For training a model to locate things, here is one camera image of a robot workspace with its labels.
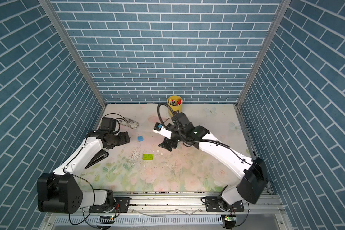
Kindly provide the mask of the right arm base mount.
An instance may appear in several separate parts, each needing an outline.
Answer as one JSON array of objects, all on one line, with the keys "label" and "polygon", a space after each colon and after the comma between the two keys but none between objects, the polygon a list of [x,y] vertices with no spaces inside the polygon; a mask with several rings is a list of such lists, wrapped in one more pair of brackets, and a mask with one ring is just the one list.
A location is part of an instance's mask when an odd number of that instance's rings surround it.
[{"label": "right arm base mount", "polygon": [[205,205],[206,212],[244,212],[242,201],[229,205],[219,196],[206,196],[200,200]]}]

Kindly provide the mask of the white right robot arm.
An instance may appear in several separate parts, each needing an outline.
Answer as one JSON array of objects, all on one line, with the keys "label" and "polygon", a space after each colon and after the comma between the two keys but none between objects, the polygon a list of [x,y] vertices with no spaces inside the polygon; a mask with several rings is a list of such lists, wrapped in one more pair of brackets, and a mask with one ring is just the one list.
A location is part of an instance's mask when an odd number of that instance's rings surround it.
[{"label": "white right robot arm", "polygon": [[166,125],[161,118],[161,106],[157,105],[159,122],[155,124],[153,132],[164,136],[159,147],[172,151],[183,143],[187,147],[195,147],[228,167],[241,180],[238,185],[226,186],[221,191],[218,200],[222,206],[229,206],[235,202],[246,200],[256,204],[264,188],[267,186],[267,167],[261,158],[252,159],[232,149],[219,141],[208,129],[203,126],[193,126],[184,113],[172,113],[172,124]]}]

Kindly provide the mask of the lime long lego brick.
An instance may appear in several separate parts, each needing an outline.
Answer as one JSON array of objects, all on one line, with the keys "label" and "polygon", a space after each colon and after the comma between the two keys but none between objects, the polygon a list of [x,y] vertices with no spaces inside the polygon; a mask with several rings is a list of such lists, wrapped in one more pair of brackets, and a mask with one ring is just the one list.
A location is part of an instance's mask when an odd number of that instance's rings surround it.
[{"label": "lime long lego brick", "polygon": [[142,159],[144,161],[151,161],[151,160],[153,160],[153,154],[143,154]]}]

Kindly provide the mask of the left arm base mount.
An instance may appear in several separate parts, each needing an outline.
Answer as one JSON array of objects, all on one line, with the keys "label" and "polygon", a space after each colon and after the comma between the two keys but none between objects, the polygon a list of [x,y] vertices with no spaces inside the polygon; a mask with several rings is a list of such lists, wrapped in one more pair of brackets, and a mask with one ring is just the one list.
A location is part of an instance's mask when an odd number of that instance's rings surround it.
[{"label": "left arm base mount", "polygon": [[105,192],[107,192],[105,202],[90,207],[90,213],[127,213],[131,200],[130,197],[114,197],[112,190],[105,190]]}]

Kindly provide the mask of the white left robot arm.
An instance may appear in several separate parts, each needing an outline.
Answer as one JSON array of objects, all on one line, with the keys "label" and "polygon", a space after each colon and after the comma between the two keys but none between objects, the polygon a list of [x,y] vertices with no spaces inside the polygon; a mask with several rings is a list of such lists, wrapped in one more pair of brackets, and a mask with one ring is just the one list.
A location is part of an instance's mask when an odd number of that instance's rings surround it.
[{"label": "white left robot arm", "polygon": [[39,211],[73,214],[86,207],[89,207],[91,212],[114,211],[116,201],[112,190],[92,187],[89,191],[83,191],[77,180],[81,179],[83,170],[107,158],[108,150],[129,142],[128,133],[120,131],[119,120],[103,118],[100,127],[90,131],[63,164],[38,178]]}]

